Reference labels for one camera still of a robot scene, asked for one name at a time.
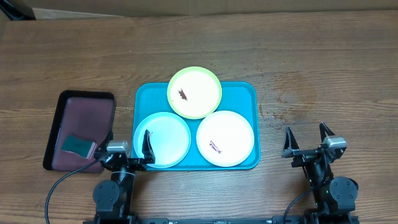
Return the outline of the light blue plate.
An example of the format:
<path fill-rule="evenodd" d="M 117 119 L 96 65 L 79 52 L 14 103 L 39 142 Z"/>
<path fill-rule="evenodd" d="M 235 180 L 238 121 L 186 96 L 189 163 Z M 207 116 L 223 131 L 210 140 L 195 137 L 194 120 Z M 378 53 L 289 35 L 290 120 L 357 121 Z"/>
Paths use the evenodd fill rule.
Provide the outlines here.
<path fill-rule="evenodd" d="M 142 145 L 145 132 L 155 156 L 149 164 L 155 169 L 166 169 L 177 165 L 187 155 L 191 145 L 191 133 L 187 123 L 178 115 L 158 112 L 144 118 L 137 126 L 133 138 L 133 149 L 138 157 L 143 157 Z"/>

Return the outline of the yellow-green plate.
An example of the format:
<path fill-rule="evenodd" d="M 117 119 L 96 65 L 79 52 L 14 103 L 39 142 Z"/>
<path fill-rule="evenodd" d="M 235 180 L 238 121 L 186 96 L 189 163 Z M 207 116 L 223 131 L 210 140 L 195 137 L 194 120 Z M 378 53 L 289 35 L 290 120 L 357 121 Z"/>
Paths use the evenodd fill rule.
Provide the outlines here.
<path fill-rule="evenodd" d="M 217 76 L 203 67 L 179 70 L 167 86 L 170 107 L 187 119 L 202 119 L 214 112 L 221 102 L 222 94 Z"/>

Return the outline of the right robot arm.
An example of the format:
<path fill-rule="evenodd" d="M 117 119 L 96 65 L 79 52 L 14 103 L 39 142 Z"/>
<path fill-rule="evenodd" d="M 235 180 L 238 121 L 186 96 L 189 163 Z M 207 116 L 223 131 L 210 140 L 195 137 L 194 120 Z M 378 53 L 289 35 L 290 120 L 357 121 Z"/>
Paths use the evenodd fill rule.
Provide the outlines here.
<path fill-rule="evenodd" d="M 321 143 L 315 149 L 301 150 L 290 127 L 285 129 L 285 143 L 281 156 L 292 158 L 291 166 L 301 167 L 310 188 L 293 199 L 285 209 L 282 223 L 358 223 L 350 215 L 355 210 L 358 184 L 347 177 L 335 177 L 330 164 L 339 159 L 347 148 L 346 140 L 337 136 L 325 123 L 320 123 Z M 308 194 L 315 200 L 315 208 L 306 209 L 301 217 L 288 213 L 295 203 Z"/>

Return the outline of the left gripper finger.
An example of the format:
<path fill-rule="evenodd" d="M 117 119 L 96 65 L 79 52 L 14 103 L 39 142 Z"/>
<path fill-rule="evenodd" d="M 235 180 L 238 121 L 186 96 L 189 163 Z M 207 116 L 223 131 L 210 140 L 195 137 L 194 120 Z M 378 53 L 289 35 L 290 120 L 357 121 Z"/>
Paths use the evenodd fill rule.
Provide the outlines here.
<path fill-rule="evenodd" d="M 150 131 L 147 129 L 144 133 L 144 140 L 142 143 L 142 153 L 144 155 L 144 162 L 146 164 L 154 164 L 155 163 L 155 155 L 152 149 L 152 145 L 150 143 Z"/>
<path fill-rule="evenodd" d="M 110 131 L 107 136 L 105 137 L 105 139 L 99 144 L 99 146 L 97 147 L 96 151 L 97 152 L 103 152 L 106 150 L 109 142 L 113 140 L 113 132 Z"/>

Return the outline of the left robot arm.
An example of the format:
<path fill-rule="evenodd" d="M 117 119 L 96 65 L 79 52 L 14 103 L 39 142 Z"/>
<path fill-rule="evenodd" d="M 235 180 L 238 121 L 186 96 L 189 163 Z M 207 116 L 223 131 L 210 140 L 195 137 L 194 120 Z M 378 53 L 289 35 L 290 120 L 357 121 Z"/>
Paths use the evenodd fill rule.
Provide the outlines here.
<path fill-rule="evenodd" d="M 126 141 L 113 141 L 113 133 L 98 146 L 94 158 L 111 171 L 111 178 L 100 182 L 93 191 L 96 204 L 94 223 L 139 224 L 141 219 L 131 211 L 135 173 L 146 171 L 155 162 L 150 143 L 151 133 L 145 130 L 142 141 L 142 157 L 131 158 Z"/>

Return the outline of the pink and green sponge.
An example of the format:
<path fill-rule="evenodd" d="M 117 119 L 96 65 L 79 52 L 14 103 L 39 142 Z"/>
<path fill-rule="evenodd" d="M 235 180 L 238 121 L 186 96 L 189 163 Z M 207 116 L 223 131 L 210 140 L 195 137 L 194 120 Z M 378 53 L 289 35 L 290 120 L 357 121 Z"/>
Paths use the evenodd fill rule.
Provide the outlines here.
<path fill-rule="evenodd" d="M 81 139 L 77 136 L 69 134 L 62 144 L 62 151 L 80 156 L 85 159 L 90 159 L 96 147 L 97 143 L 94 141 Z"/>

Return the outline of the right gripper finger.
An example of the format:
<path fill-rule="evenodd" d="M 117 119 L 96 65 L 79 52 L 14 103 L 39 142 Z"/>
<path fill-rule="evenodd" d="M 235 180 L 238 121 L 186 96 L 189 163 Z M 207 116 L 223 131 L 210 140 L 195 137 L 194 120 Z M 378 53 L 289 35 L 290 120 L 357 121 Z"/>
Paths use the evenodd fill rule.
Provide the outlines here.
<path fill-rule="evenodd" d="M 283 150 L 284 152 L 299 150 L 299 146 L 289 126 L 285 129 L 285 143 Z"/>
<path fill-rule="evenodd" d="M 320 123 L 319 128 L 321 143 L 326 143 L 327 141 L 335 138 L 335 133 L 331 131 L 324 122 Z"/>

